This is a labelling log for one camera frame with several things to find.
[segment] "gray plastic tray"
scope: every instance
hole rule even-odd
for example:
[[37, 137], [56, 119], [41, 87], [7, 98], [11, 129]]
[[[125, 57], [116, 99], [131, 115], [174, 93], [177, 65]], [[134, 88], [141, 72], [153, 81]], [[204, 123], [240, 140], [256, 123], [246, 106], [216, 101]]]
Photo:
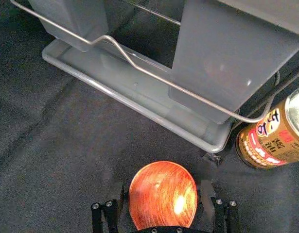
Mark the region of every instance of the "gray plastic tray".
[[[170, 75], [169, 68], [128, 48], [124, 50], [133, 54], [137, 64], [166, 78]], [[232, 119], [218, 125], [169, 98], [168, 85], [135, 70], [115, 51], [102, 43], [81, 52], [56, 39], [43, 50], [42, 57], [207, 152], [217, 153], [225, 147]]]

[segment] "metal wire handle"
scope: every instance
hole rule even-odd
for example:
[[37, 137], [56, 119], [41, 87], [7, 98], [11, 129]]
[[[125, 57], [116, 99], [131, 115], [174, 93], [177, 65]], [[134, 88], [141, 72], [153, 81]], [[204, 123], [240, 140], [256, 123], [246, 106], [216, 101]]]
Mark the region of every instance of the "metal wire handle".
[[123, 48], [121, 47], [121, 45], [113, 37], [111, 37], [110, 35], [102, 35], [102, 36], [98, 37], [97, 39], [95, 39], [93, 41], [89, 41], [89, 40], [87, 40], [87, 39], [85, 39], [85, 38], [83, 38], [83, 37], [81, 37], [81, 36], [79, 36], [79, 35], [71, 32], [70, 30], [64, 28], [63, 26], [61, 26], [61, 25], [59, 25], [59, 24], [57, 24], [57, 23], [55, 23], [55, 22], [47, 19], [46, 17], [44, 17], [44, 16], [36, 13], [35, 11], [33, 11], [33, 10], [31, 10], [31, 9], [29, 9], [29, 8], [21, 5], [21, 4], [19, 4], [15, 0], [10, 0], [10, 2], [13, 5], [17, 6], [18, 8], [26, 11], [27, 13], [29, 13], [29, 14], [31, 14], [31, 15], [33, 15], [33, 16], [35, 16], [35, 17], [37, 17], [37, 18], [39, 18], [39, 19], [47, 22], [47, 23], [50, 23], [51, 25], [53, 25], [53, 26], [61, 29], [62, 31], [66, 32], [67, 34], [69, 34], [69, 35], [71, 35], [71, 36], [73, 36], [73, 37], [81, 40], [82, 42], [84, 42], [84, 43], [86, 43], [88, 45], [94, 46], [94, 45], [98, 44], [99, 42], [101, 42], [103, 40], [107, 40], [107, 41], [111, 42], [119, 50], [119, 52], [124, 56], [124, 58], [128, 61], [128, 63], [131, 66], [133, 66], [135, 69], [137, 69], [137, 70], [139, 70], [139, 71], [141, 71], [141, 72], [143, 72], [143, 73], [145, 73], [145, 74], [147, 74], [147, 75], [149, 75], [149, 76], [151, 76], [151, 77], [159, 80], [160, 82], [162, 82], [164, 84], [167, 84], [167, 85], [169, 85], [169, 86], [171, 86], [171, 87], [173, 87], [173, 88], [175, 88], [175, 89], [177, 89], [177, 90], [179, 90], [179, 91], [181, 91], [181, 92], [183, 92], [183, 93], [185, 93], [185, 94], [187, 94], [187, 95], [189, 95], [189, 96], [191, 96], [191, 97], [193, 97], [193, 98], [195, 98], [195, 99], [197, 99], [197, 100], [199, 100], [199, 101], [201, 101], [201, 102], [203, 102], [203, 103], [205, 103], [205, 104], [207, 104], [207, 105], [209, 105], [209, 106], [211, 106], [211, 107], [213, 107], [213, 108], [215, 108], [215, 109], [217, 109], [217, 110], [219, 110], [219, 111], [221, 111], [221, 112], [223, 112], [223, 113], [225, 113], [225, 114], [227, 114], [227, 115], [229, 115], [229, 116], [231, 116], [231, 117], [233, 117], [235, 119], [237, 119], [237, 120], [240, 120], [240, 121], [243, 121], [243, 122], [246, 122], [246, 123], [256, 123], [256, 122], [259, 122], [260, 120], [264, 119], [265, 116], [267, 115], [267, 113], [270, 110], [270, 107], [271, 107], [271, 104], [272, 104], [272, 102], [274, 100], [274, 97], [276, 96], [276, 94], [274, 93], [269, 98], [269, 101], [266, 104], [266, 106], [264, 108], [264, 111], [263, 111], [263, 113], [262, 113], [261, 116], [259, 116], [257, 118], [247, 118], [247, 117], [241, 116], [241, 115], [236, 114], [236, 113], [234, 113], [234, 112], [232, 112], [232, 111], [230, 111], [230, 110], [228, 110], [228, 109], [226, 109], [226, 108], [224, 108], [224, 107], [222, 107], [222, 106], [220, 106], [220, 105], [218, 105], [216, 103], [213, 103], [212, 101], [210, 101], [210, 100], [208, 100], [208, 99], [206, 99], [204, 97], [201, 97], [201, 96], [199, 96], [199, 95], [197, 95], [197, 94], [195, 94], [195, 93], [193, 93], [193, 92], [191, 92], [191, 91], [189, 91], [189, 90], [187, 90], [187, 89], [185, 89], [185, 88], [183, 88], [183, 87], [181, 87], [179, 85], [176, 85], [173, 82], [165, 80], [162, 77], [160, 77], [160, 76], [158, 76], [158, 75], [156, 75], [156, 74], [148, 71], [147, 69], [144, 69], [144, 68], [138, 66], [137, 64], [135, 64], [133, 62], [133, 60], [130, 58], [130, 56], [123, 50]]

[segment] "gold can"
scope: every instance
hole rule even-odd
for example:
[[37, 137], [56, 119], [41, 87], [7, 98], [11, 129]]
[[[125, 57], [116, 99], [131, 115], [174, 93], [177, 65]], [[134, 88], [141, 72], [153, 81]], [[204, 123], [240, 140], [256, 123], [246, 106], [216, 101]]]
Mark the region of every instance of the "gold can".
[[299, 88], [236, 140], [240, 158], [255, 168], [271, 169], [299, 161]]

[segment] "can label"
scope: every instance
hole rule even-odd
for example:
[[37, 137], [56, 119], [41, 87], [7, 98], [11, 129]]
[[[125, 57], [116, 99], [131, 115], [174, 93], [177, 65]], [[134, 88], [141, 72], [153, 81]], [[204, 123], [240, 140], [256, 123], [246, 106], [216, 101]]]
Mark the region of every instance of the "can label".
[[269, 169], [299, 161], [299, 137], [285, 115], [285, 101], [257, 124], [239, 132], [239, 155], [257, 168]]

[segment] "wooden bowl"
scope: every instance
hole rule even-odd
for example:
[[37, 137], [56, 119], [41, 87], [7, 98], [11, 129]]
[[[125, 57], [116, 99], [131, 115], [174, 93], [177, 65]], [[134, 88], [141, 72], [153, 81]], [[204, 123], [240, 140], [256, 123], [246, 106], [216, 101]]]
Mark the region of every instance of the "wooden bowl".
[[196, 209], [193, 177], [176, 163], [149, 164], [135, 175], [130, 185], [129, 211], [138, 230], [153, 226], [190, 227]]

